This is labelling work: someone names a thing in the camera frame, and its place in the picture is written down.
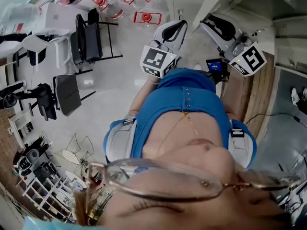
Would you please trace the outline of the grey metal locker cabinet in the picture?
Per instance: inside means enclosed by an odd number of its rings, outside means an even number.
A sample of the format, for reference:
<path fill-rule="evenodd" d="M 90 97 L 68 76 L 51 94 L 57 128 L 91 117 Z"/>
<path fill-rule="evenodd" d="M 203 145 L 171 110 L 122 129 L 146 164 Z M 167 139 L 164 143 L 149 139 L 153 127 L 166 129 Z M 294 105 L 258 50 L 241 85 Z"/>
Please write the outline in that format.
<path fill-rule="evenodd" d="M 307 71 L 307 0 L 166 0 L 171 19 L 184 19 L 190 33 L 202 36 L 213 54 L 220 50 L 200 26 L 210 13 L 232 18 L 264 52 L 284 68 Z"/>

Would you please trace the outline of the white metal rack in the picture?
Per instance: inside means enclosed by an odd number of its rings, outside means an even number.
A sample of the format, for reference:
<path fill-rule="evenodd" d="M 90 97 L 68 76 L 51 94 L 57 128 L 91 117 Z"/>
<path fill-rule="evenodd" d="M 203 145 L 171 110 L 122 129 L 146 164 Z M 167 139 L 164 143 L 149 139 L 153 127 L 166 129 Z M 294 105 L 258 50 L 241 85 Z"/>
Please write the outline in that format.
<path fill-rule="evenodd" d="M 35 176 L 26 186 L 22 196 L 30 200 L 35 208 L 43 211 L 48 220 L 57 219 L 67 223 L 72 217 L 71 209 L 57 198 L 62 178 L 56 178 L 55 182 L 46 178 L 41 182 Z"/>

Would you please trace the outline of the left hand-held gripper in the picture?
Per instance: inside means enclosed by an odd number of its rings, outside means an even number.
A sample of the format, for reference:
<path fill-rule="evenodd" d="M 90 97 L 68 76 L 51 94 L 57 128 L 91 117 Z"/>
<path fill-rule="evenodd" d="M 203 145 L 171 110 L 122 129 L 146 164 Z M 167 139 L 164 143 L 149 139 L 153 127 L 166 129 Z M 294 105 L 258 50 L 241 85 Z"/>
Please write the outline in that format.
<path fill-rule="evenodd" d="M 145 45 L 140 67 L 146 74 L 163 78 L 179 59 L 178 53 L 184 41 L 188 23 L 185 20 L 170 21 L 157 28 L 153 41 Z"/>

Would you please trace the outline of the black office chair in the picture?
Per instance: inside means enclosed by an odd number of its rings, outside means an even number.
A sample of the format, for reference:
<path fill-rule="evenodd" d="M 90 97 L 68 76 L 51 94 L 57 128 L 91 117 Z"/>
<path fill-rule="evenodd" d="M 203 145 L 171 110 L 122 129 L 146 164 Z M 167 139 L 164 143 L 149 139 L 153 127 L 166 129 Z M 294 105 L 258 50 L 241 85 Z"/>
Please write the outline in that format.
<path fill-rule="evenodd" d="M 56 106 L 58 103 L 51 87 L 46 83 L 39 84 L 35 89 L 29 90 L 29 92 L 33 95 L 30 98 L 36 99 L 34 104 L 28 104 L 30 115 L 34 116 L 33 109 L 38 106 L 40 114 L 46 121 L 49 119 L 56 120 Z"/>

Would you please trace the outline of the plastic-wrapped white bundle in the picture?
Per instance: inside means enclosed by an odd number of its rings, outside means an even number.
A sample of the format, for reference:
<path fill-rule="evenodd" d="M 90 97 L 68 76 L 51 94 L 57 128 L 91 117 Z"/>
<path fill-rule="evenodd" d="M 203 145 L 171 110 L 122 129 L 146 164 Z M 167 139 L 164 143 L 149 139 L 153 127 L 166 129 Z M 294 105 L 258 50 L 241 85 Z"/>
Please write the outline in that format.
<path fill-rule="evenodd" d="M 0 35 L 29 34 L 36 27 L 41 9 L 31 3 L 8 4 L 0 16 Z"/>

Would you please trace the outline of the person's blue shirt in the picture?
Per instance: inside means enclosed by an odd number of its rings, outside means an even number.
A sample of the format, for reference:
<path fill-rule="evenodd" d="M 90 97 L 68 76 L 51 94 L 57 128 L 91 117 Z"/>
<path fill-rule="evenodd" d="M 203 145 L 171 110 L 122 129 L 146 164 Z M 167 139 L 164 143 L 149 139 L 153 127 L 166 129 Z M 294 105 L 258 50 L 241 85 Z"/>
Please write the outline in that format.
<path fill-rule="evenodd" d="M 103 143 L 107 162 L 141 158 L 154 123 L 170 111 L 200 112 L 212 116 L 220 129 L 223 147 L 244 168 L 251 166 L 257 153 L 253 135 L 241 121 L 228 118 L 209 77 L 192 69 L 172 70 L 148 95 L 137 114 L 110 124 Z"/>

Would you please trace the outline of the person's left forearm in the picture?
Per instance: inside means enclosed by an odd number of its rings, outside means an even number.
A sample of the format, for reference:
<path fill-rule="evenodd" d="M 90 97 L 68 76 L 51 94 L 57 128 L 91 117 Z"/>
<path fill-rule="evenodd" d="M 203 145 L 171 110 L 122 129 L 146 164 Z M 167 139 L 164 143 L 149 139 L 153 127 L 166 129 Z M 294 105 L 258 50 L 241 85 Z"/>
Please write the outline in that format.
<path fill-rule="evenodd" d="M 161 79 L 155 76 L 148 76 L 146 82 L 141 87 L 140 91 L 135 96 L 134 100 L 132 101 L 132 104 L 129 109 L 130 115 L 137 114 L 140 109 L 142 108 L 142 105 L 144 101 L 146 100 L 147 96 L 157 89 Z"/>

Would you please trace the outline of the wooden plank platform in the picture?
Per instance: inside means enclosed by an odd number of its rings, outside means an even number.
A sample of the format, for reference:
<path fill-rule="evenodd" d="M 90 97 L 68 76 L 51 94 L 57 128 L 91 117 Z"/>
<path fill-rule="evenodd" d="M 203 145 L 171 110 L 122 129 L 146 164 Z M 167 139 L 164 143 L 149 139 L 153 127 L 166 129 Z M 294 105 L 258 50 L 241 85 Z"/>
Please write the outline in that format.
<path fill-rule="evenodd" d="M 274 55 L 264 52 L 267 63 L 253 76 L 243 77 L 237 70 L 228 66 L 230 80 L 235 76 L 242 80 L 242 92 L 239 94 L 239 107 L 236 108 L 238 118 L 250 130 L 257 143 L 264 136 L 271 105 L 271 95 L 275 80 Z"/>

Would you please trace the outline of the black folding chair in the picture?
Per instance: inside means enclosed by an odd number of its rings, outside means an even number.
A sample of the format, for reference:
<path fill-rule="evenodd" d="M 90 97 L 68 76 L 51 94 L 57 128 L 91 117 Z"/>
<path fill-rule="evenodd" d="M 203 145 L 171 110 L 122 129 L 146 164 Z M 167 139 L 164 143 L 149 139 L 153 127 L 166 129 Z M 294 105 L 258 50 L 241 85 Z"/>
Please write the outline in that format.
<path fill-rule="evenodd" d="M 123 55 L 115 56 L 113 54 L 110 26 L 118 26 L 118 23 L 102 22 L 99 20 L 99 13 L 97 9 L 88 11 L 88 19 L 84 20 L 81 14 L 75 17 L 76 31 L 71 34 L 70 45 L 72 60 L 75 65 L 83 63 L 95 63 L 97 61 L 109 60 L 114 58 L 122 58 Z M 109 39 L 109 46 L 111 50 L 110 57 L 103 56 L 100 25 L 106 25 Z"/>
<path fill-rule="evenodd" d="M 60 110 L 64 116 L 70 116 L 76 109 L 82 105 L 82 101 L 94 95 L 92 91 L 84 97 L 80 96 L 77 76 L 92 72 L 92 69 L 78 71 L 74 74 L 57 75 L 53 77 L 53 92 L 57 104 L 56 109 Z"/>

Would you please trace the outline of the small white shelf unit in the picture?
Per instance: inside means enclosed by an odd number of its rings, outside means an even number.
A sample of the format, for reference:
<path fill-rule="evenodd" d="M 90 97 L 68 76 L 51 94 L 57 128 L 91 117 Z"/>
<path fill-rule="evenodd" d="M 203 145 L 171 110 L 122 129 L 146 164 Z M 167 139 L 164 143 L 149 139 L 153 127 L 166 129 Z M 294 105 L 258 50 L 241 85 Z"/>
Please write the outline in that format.
<path fill-rule="evenodd" d="M 14 135 L 18 145 L 21 149 L 25 149 L 25 144 L 33 130 L 32 116 L 29 111 L 22 110 L 9 118 L 10 133 Z"/>

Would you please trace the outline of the thin-rimmed glasses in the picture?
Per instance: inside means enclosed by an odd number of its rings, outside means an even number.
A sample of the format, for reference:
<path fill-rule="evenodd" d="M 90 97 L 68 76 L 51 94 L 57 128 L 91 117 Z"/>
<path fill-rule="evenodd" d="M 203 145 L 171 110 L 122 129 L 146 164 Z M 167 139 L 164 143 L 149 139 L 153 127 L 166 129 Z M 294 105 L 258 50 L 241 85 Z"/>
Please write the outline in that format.
<path fill-rule="evenodd" d="M 187 165 L 150 159 L 120 159 L 105 165 L 93 162 L 88 169 L 88 194 L 106 185 L 147 200 L 190 203 L 217 198 L 225 189 L 254 188 L 279 191 L 296 187 L 296 174 L 245 170 L 236 182 L 223 182 L 211 173 Z"/>

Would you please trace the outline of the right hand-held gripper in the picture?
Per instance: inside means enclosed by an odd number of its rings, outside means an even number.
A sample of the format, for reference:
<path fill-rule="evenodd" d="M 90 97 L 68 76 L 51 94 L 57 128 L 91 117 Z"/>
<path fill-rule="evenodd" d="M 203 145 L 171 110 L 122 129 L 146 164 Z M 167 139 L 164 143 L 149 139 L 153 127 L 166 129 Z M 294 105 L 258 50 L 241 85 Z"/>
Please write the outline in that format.
<path fill-rule="evenodd" d="M 232 23 L 213 15 L 210 15 L 208 19 L 213 23 L 202 20 L 199 26 L 220 50 L 225 51 L 224 56 L 229 61 L 229 65 L 241 75 L 252 76 L 267 63 L 258 42 L 253 41 L 247 33 L 243 32 L 236 39 L 236 29 Z M 236 40 L 228 48 L 227 41 L 231 39 Z"/>

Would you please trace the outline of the black device with blue screen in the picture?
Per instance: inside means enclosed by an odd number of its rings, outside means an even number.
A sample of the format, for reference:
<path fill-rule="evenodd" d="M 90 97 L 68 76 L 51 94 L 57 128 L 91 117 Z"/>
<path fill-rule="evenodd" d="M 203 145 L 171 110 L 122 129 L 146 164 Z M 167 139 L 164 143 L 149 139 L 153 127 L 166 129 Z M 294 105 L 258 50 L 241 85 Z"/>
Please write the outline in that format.
<path fill-rule="evenodd" d="M 213 77 L 215 84 L 220 82 L 228 82 L 230 72 L 227 68 L 227 63 L 222 58 L 206 60 L 211 77 Z"/>

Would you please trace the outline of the white plastic chair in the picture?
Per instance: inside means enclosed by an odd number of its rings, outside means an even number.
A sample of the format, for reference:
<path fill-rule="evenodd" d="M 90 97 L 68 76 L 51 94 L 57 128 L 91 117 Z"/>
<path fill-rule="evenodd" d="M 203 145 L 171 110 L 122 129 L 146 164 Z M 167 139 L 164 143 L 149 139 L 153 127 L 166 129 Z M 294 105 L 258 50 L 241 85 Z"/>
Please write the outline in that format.
<path fill-rule="evenodd" d="M 64 61 L 60 61 L 59 55 L 60 50 L 64 47 L 62 46 L 64 41 L 67 41 L 67 58 Z M 48 46 L 54 46 L 56 49 L 56 67 L 61 68 L 71 59 L 71 50 L 70 50 L 70 39 L 66 36 L 60 36 L 53 38 L 51 41 L 44 41 L 43 39 L 39 38 L 37 35 L 29 35 L 21 42 L 21 47 L 26 50 L 35 52 L 35 69 L 38 71 L 38 55 L 43 49 L 46 49 Z"/>

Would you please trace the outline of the person's right forearm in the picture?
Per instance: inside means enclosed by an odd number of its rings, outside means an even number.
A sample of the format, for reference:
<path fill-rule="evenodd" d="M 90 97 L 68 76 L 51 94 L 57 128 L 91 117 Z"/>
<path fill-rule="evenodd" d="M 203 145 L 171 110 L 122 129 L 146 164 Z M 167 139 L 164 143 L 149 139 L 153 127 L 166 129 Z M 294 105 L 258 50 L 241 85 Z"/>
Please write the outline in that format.
<path fill-rule="evenodd" d="M 237 71 L 231 71 L 230 79 L 222 97 L 224 109 L 229 119 L 239 120 L 243 87 L 244 76 Z"/>

